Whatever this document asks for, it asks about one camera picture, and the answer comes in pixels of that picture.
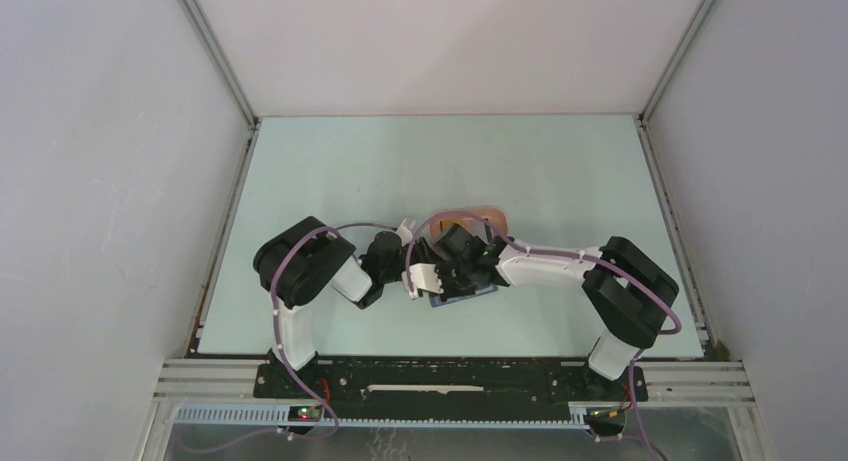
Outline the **blue card holder wallet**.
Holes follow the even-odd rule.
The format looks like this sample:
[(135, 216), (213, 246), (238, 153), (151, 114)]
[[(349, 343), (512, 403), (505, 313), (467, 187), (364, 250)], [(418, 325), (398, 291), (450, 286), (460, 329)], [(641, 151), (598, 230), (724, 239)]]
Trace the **blue card holder wallet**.
[(428, 299), (430, 305), (433, 308), (443, 307), (450, 304), (456, 304), (461, 301), (466, 301), (474, 298), (480, 298), (483, 296), (487, 296), (490, 294), (494, 294), (498, 291), (497, 286), (489, 286), (487, 288), (483, 288), (480, 290), (476, 290), (473, 294), (465, 294), (465, 295), (445, 295), (445, 294), (436, 294), (430, 293), (428, 295)]

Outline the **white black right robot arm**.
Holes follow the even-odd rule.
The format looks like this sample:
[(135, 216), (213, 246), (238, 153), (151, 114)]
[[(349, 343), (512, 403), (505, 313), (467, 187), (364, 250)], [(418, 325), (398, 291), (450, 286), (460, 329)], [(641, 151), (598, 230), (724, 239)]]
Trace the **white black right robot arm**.
[(678, 283), (630, 240), (613, 236), (596, 248), (566, 251), (519, 244), (511, 237), (484, 240), (453, 224), (432, 244), (440, 298), (454, 301), (493, 288), (577, 286), (600, 317), (604, 330), (581, 373), (585, 392), (606, 399), (622, 375), (661, 335), (680, 292)]

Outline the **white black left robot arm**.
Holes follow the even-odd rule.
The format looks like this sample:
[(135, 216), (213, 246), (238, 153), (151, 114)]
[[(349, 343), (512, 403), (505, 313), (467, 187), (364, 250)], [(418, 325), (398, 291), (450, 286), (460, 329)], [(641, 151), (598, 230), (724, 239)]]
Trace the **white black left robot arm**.
[(331, 286), (359, 309), (376, 302), (388, 284), (402, 280), (403, 249), (412, 241), (416, 221), (394, 227), (376, 223), (380, 231), (367, 251), (355, 246), (313, 216), (264, 243), (252, 265), (260, 285), (272, 294), (275, 347), (280, 362), (277, 383), (292, 397), (304, 397), (316, 384), (307, 364), (317, 353), (313, 342), (313, 310), (309, 304)]

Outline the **pink oval tray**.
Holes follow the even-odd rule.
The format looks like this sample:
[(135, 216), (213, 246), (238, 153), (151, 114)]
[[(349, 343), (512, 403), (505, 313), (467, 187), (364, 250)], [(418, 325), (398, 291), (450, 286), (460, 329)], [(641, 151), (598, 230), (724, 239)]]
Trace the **pink oval tray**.
[(433, 216), (435, 220), (422, 224), (423, 234), (433, 241), (454, 224), (485, 242), (492, 241), (499, 233), (509, 233), (506, 214), (494, 206), (443, 209)]

